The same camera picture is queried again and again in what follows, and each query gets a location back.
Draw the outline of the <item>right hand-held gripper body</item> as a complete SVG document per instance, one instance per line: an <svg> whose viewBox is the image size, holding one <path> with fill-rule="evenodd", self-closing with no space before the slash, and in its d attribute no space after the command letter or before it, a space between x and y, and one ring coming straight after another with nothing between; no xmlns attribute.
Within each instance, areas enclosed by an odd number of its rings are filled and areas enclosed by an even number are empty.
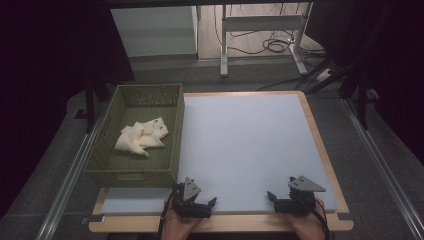
<svg viewBox="0 0 424 240"><path fill-rule="evenodd" d="M278 199L273 204L284 204L286 212L295 217L304 217L315 207L315 192L325 192L326 189L305 176L289 178L289 198Z"/></svg>

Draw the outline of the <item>cream cloth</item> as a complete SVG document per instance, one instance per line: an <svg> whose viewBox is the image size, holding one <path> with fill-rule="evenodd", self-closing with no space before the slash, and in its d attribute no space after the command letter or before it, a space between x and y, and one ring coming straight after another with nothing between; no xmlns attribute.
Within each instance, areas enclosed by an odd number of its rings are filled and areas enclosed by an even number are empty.
<svg viewBox="0 0 424 240"><path fill-rule="evenodd" d="M169 131L162 118L126 126L121 130L115 149L149 157L146 148L164 147L162 139Z"/></svg>

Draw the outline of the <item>white cabinet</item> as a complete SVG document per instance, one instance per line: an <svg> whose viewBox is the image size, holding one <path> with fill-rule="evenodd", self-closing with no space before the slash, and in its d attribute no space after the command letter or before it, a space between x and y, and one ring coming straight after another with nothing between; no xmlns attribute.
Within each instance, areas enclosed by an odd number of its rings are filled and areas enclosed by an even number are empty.
<svg viewBox="0 0 424 240"><path fill-rule="evenodd" d="M196 54L194 6L112 9L128 57Z"/></svg>

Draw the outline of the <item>green woven plastic basket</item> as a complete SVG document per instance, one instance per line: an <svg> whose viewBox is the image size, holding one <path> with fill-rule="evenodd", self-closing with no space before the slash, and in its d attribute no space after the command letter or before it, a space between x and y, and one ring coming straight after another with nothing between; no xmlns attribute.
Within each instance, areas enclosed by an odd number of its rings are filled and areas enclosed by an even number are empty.
<svg viewBox="0 0 424 240"><path fill-rule="evenodd" d="M84 167L101 187L170 188L177 181L184 119L182 85L119 85L111 99ZM143 156L120 151L121 130L162 118L168 128L162 147Z"/></svg>

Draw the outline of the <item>light blue foam mat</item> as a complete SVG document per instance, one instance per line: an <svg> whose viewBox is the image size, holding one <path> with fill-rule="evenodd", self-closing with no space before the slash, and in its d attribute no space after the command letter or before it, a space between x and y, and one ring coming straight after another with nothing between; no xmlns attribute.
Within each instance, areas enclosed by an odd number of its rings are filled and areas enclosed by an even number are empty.
<svg viewBox="0 0 424 240"><path fill-rule="evenodd" d="M200 186L200 203L216 198L218 215L271 212L267 193L286 199L289 178L305 176L334 212L312 122L301 93L186 97L178 180Z"/></svg>

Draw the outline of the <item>black stand leg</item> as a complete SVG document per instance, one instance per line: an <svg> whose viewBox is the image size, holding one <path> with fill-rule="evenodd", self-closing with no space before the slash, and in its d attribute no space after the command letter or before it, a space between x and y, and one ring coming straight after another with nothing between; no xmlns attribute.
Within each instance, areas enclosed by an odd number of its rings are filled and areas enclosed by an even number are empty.
<svg viewBox="0 0 424 240"><path fill-rule="evenodd" d="M87 116L87 129L86 132L89 133L93 128L95 122L95 111L94 111L94 97L93 97L93 87L90 78L85 80L85 98L86 98L86 116Z"/></svg>

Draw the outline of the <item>white power strip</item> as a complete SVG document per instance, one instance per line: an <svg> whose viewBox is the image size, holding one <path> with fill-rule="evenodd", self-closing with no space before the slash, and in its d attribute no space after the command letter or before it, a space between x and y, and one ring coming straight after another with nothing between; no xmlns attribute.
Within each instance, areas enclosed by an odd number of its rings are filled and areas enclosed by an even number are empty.
<svg viewBox="0 0 424 240"><path fill-rule="evenodd" d="M317 82L322 82L324 80L326 80L327 78L329 78L330 76L332 76L334 74L334 70L333 69L325 69L323 70L317 77L316 77L316 81Z"/></svg>

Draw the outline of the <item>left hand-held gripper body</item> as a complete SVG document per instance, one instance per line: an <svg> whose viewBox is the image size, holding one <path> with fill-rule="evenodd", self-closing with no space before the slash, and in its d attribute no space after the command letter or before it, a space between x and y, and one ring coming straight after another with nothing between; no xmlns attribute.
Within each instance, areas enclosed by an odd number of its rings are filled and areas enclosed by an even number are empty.
<svg viewBox="0 0 424 240"><path fill-rule="evenodd" d="M207 204L196 203L195 200L201 192L193 179L186 177L182 183L174 187L172 208L181 218L201 218L202 210L210 210Z"/></svg>

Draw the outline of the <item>metal floor rail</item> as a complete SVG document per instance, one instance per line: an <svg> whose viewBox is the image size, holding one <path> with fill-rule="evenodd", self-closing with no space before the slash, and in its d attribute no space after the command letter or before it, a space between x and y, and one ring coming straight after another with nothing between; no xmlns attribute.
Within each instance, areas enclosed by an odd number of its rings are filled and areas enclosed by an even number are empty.
<svg viewBox="0 0 424 240"><path fill-rule="evenodd" d="M348 100L342 99L348 115L358 132L368 154L374 162L383 182L385 183L390 195L397 205L402 217L404 218L408 228L410 229L415 240L424 240L424 221L419 215L411 199L407 196L401 185L397 181L395 175L391 171L386 159L382 155L380 149L376 145L370 132L366 130L357 118L357 110L355 106Z"/></svg>
<svg viewBox="0 0 424 240"><path fill-rule="evenodd" d="M76 156L74 157L71 166L69 167L62 184L50 206L49 211L41 224L40 230L35 240L52 240L57 230L60 219L66 209L68 201L75 188L79 175L85 165L88 152L94 142L94 138L98 133L101 118L105 115L107 110L106 103L100 103L95 110L95 116L98 120L94 121L94 125L88 133L84 134L84 138L79 145Z"/></svg>

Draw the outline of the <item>black tripod legs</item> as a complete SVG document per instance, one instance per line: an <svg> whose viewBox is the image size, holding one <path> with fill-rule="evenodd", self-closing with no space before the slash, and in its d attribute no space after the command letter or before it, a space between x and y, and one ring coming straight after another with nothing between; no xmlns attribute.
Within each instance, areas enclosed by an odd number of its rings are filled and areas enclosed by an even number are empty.
<svg viewBox="0 0 424 240"><path fill-rule="evenodd" d="M344 68L341 68L339 70L334 70L334 74L332 76L330 76L329 78L327 78L326 80L322 81L322 82L317 82L316 78L314 79L313 83L314 85L312 87L308 87L305 90L306 94L314 94L316 92L318 92L319 90L329 86L330 84L336 82L337 80L342 79L343 77L346 77L354 68L355 63L351 63L349 65L347 65Z"/></svg>

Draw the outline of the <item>white metal desk frame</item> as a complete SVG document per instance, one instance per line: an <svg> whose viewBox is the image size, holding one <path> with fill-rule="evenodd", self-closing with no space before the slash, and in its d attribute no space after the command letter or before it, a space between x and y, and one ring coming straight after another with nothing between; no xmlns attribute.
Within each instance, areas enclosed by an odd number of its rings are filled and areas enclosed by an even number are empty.
<svg viewBox="0 0 424 240"><path fill-rule="evenodd" d="M300 56L300 43L304 35L310 10L313 3L308 2L301 14L282 16L249 16L249 17L227 17L226 6L222 6L222 26L221 26L221 55L220 55L220 76L228 76L228 54L227 54L227 33L243 31L276 31L293 30L296 31L294 40L289 43L289 50L297 66L299 74L305 76L308 71L304 61Z"/></svg>

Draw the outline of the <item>person's left hand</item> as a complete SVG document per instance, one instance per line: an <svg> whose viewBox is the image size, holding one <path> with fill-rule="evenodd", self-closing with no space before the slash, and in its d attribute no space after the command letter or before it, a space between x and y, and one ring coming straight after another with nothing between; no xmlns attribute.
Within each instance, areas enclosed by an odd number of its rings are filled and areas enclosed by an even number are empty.
<svg viewBox="0 0 424 240"><path fill-rule="evenodd" d="M187 240L200 222L200 218L181 218L169 208L163 218L161 240Z"/></svg>

